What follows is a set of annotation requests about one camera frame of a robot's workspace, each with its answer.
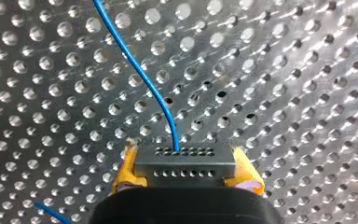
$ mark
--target circular hole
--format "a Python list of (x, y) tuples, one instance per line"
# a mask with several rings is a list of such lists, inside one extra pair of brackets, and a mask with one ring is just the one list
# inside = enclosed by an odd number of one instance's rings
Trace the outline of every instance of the circular hole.
[(126, 13), (118, 13), (115, 19), (115, 24), (119, 29), (127, 29), (131, 25), (131, 18)]
[(196, 41), (191, 36), (186, 36), (180, 41), (180, 49), (183, 52), (188, 52), (194, 48)]
[(194, 176), (196, 176), (197, 175), (197, 171), (190, 171), (190, 176), (191, 177), (194, 177)]
[(225, 36), (222, 33), (214, 33), (209, 43), (213, 48), (220, 47), (225, 42)]
[(177, 176), (179, 176), (179, 173), (177, 171), (172, 171), (172, 176), (177, 177)]
[(167, 98), (165, 98), (165, 102), (166, 102), (168, 105), (172, 105), (172, 104), (173, 104), (173, 99), (167, 97)]
[(164, 84), (170, 79), (170, 74), (165, 70), (158, 71), (156, 75), (156, 81), (159, 84)]
[(208, 172), (208, 176), (210, 176), (210, 177), (215, 176), (215, 175), (216, 175), (215, 171)]
[(189, 3), (183, 3), (180, 4), (176, 10), (175, 15), (179, 20), (185, 20), (187, 19), (191, 14), (191, 7)]
[(184, 170), (181, 172), (180, 174), (182, 177), (187, 177), (188, 176), (188, 171), (187, 170)]
[(220, 91), (220, 92), (217, 93), (217, 96), (218, 96), (218, 97), (225, 97), (226, 95), (227, 95), (227, 94), (226, 94), (225, 91)]
[(187, 101), (187, 103), (190, 106), (196, 106), (199, 102), (200, 102), (200, 96), (197, 95), (196, 93), (191, 94)]
[(220, 91), (216, 94), (215, 100), (217, 103), (222, 104), (227, 99), (227, 93), (225, 91)]
[(142, 85), (142, 83), (143, 83), (142, 78), (138, 74), (130, 75), (129, 84), (132, 87), (139, 87), (140, 85)]
[(226, 128), (229, 125), (229, 118), (228, 117), (222, 117), (217, 121), (217, 126), (220, 128)]
[(135, 103), (135, 110), (138, 113), (142, 113), (146, 110), (147, 104), (144, 101), (138, 101)]
[(226, 72), (226, 68), (222, 63), (217, 63), (213, 67), (213, 74), (216, 77), (221, 77)]
[(149, 8), (145, 13), (145, 21), (149, 25), (154, 25), (161, 19), (161, 15), (156, 8)]
[(164, 42), (157, 40), (153, 42), (150, 50), (154, 55), (159, 56), (165, 52), (165, 44)]
[(193, 67), (188, 67), (186, 70), (185, 70), (185, 78), (187, 80), (193, 80), (197, 75), (197, 70)]

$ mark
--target shiny metal background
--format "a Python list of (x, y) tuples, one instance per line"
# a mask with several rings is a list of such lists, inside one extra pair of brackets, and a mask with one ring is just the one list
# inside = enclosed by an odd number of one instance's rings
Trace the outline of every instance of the shiny metal background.
[[(358, 223), (358, 0), (106, 6), (183, 142), (243, 147), (285, 223)], [(126, 137), (170, 141), (134, 73), (91, 1), (0, 0), (0, 223), (87, 223)]]

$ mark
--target blue wire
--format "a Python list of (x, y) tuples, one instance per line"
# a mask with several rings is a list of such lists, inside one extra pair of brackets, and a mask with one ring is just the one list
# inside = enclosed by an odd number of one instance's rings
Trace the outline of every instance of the blue wire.
[(51, 208), (48, 208), (47, 206), (45, 206), (42, 203), (34, 203), (34, 206), (42, 209), (43, 211), (45, 211), (47, 214), (51, 215), (52, 217), (57, 218), (63, 224), (71, 224), (71, 221), (68, 218), (63, 217), (60, 213), (52, 210)]
[(172, 135), (172, 144), (175, 151), (180, 150), (179, 146), (179, 139), (176, 134), (175, 129), (175, 120), (171, 114), (170, 109), (167, 107), (164, 98), (162, 97), (161, 93), (159, 93), (156, 86), (153, 84), (153, 81), (147, 76), (144, 69), (142, 69), (141, 65), (136, 61), (136, 59), (132, 56), (129, 48), (127, 47), (126, 42), (121, 37), (120, 33), (117, 30), (117, 27), (115, 26), (114, 22), (112, 21), (109, 13), (104, 9), (103, 7), (103, 0), (93, 0), (94, 6), (97, 9), (103, 23), (105, 24), (106, 28), (109, 30), (112, 37), (116, 40), (118, 46), (121, 48), (121, 50), (126, 55), (129, 62), (132, 64), (133, 68), (135, 68), (136, 72), (139, 74), (139, 76), (142, 78), (146, 86), (151, 90), (153, 95), (156, 97), (156, 100), (158, 101), (159, 105), (162, 108), (162, 111), (165, 114), (165, 117), (167, 118), (168, 123), (171, 127), (171, 135)]

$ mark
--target perforated metal sheet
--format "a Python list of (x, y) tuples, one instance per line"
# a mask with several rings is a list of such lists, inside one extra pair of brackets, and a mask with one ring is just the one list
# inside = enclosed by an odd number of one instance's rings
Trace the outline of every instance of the perforated metal sheet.
[[(107, 6), (183, 142), (243, 146), (285, 223), (358, 223), (358, 0)], [(124, 139), (169, 141), (134, 73), (90, 1), (0, 0), (0, 223), (87, 223)]]

